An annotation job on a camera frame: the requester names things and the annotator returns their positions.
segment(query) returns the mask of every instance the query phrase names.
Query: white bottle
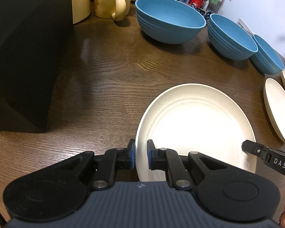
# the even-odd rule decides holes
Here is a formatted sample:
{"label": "white bottle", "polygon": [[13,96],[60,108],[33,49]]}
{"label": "white bottle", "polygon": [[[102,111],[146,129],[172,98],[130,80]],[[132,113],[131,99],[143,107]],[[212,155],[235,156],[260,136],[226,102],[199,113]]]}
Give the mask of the white bottle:
{"label": "white bottle", "polygon": [[207,0],[207,1],[205,1],[205,4],[204,4],[204,6],[203,6],[203,10],[207,10],[207,8],[208,8],[208,5],[209,5],[209,0]]}

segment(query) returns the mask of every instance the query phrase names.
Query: bowl rim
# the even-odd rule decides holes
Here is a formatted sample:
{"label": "bowl rim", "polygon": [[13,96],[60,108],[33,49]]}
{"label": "bowl rim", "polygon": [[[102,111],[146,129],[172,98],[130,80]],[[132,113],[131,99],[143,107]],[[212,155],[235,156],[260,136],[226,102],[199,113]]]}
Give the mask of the bowl rim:
{"label": "bowl rim", "polygon": [[136,8],[136,9],[138,9],[138,10],[139,10],[140,12],[142,12],[143,14],[145,14],[145,15],[147,15],[147,16],[150,16],[151,18],[156,19],[156,20],[159,20],[159,21],[161,21],[161,22],[164,22],[164,23],[167,23],[167,24],[170,24],[170,25],[173,25],[173,26],[177,26],[177,27],[180,27],[180,28],[188,28],[188,29],[203,29],[203,28],[206,26],[206,20],[205,20],[204,16],[202,16],[202,15],[201,15],[198,11],[196,11],[193,7],[191,7],[191,6],[189,6],[189,5],[185,4],[185,3],[182,3],[182,2],[180,2],[180,1],[172,0],[172,1],[175,1],[175,2],[179,2],[179,3],[183,4],[184,6],[189,6],[191,9],[193,9],[193,10],[195,11],[195,13],[198,13],[198,14],[203,18],[203,20],[204,20],[204,25],[203,25],[203,26],[200,26],[200,27],[179,26],[179,25],[176,25],[176,24],[172,24],[172,23],[163,21],[163,20],[161,20],[161,19],[159,19],[159,18],[156,18],[156,17],[150,15],[149,13],[146,13],[146,12],[143,11],[141,8],[139,8],[139,6],[137,5],[137,2],[138,2],[138,1],[139,1],[139,0],[136,0],[136,1],[135,1],[135,8]]}
{"label": "bowl rim", "polygon": [[284,63],[282,62],[281,58],[279,57],[279,55],[277,54],[277,52],[274,50],[274,48],[271,47],[270,44],[269,44],[268,42],[266,42],[265,39],[263,39],[264,42],[265,42],[266,44],[268,44],[268,45],[270,46],[270,48],[272,48],[272,50],[274,51],[274,53],[279,57],[280,62],[282,63],[283,69],[282,69],[282,68],[270,57],[270,55],[263,49],[262,45],[260,45],[260,43],[259,43],[258,40],[256,39],[256,36],[258,36],[258,37],[261,38],[261,39],[263,39],[263,38],[260,37],[260,36],[257,35],[257,34],[253,34],[252,38],[253,38],[253,39],[255,40],[255,42],[257,43],[258,48],[261,48],[262,51],[269,57],[269,59],[271,59],[271,61],[272,61],[273,63],[275,63],[275,64],[277,65],[277,67],[279,67],[280,70],[283,71],[283,70],[285,69]]}
{"label": "bowl rim", "polygon": [[248,34],[248,32],[245,31],[243,28],[241,28],[241,27],[238,26],[238,27],[241,28],[241,29],[252,39],[252,41],[255,43],[255,45],[256,45],[256,47],[257,47],[257,50],[256,50],[256,51],[251,50],[251,49],[248,49],[247,47],[245,47],[244,45],[240,44],[238,41],[236,41],[235,39],[233,39],[232,37],[230,37],[226,32],[224,32],[224,31],[221,29],[221,27],[219,27],[218,24],[216,24],[215,21],[212,19],[212,16],[217,16],[217,15],[220,16],[220,17],[223,17],[223,18],[225,18],[225,19],[227,19],[227,20],[229,20],[229,21],[231,21],[232,23],[234,23],[234,22],[233,22],[232,20],[226,18],[225,16],[222,16],[222,15],[218,14],[218,13],[212,13],[212,14],[210,15],[210,20],[211,20],[211,22],[213,22],[213,23],[217,26],[217,28],[219,28],[224,34],[226,34],[230,39],[232,39],[233,41],[235,41],[238,45],[240,45],[240,46],[244,47],[245,49],[249,50],[250,52],[257,53],[257,52],[259,51],[259,48],[258,48],[257,43],[256,43],[256,42],[253,40],[253,38]]}

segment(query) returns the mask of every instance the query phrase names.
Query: white wall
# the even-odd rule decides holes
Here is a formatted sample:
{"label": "white wall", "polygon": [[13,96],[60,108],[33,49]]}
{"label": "white wall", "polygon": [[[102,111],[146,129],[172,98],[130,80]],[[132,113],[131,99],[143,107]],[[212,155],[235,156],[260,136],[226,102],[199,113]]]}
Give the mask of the white wall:
{"label": "white wall", "polygon": [[219,14],[234,22],[242,18],[253,33],[285,57],[285,0],[225,0]]}

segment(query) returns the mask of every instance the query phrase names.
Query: black circular disc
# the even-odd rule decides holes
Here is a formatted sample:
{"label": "black circular disc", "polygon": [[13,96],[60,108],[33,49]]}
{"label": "black circular disc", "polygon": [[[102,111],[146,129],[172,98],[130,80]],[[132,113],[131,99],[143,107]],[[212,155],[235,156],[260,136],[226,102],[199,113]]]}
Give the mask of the black circular disc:
{"label": "black circular disc", "polygon": [[48,222],[77,210],[88,193],[88,188],[75,175],[53,169],[11,182],[3,193],[3,201],[12,218]]}
{"label": "black circular disc", "polygon": [[271,181],[235,167],[207,174],[197,197],[212,215],[245,223],[272,218],[280,202],[279,190]]}

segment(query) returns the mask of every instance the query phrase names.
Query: wall outlet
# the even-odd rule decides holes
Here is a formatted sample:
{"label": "wall outlet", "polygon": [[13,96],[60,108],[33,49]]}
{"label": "wall outlet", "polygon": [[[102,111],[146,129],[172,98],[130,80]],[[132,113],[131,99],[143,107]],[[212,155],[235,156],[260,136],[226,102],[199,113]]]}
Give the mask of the wall outlet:
{"label": "wall outlet", "polygon": [[242,27],[244,30],[246,30],[248,33],[253,34],[253,32],[250,30],[250,28],[248,27],[248,25],[246,25],[246,23],[240,18],[237,22],[237,24]]}

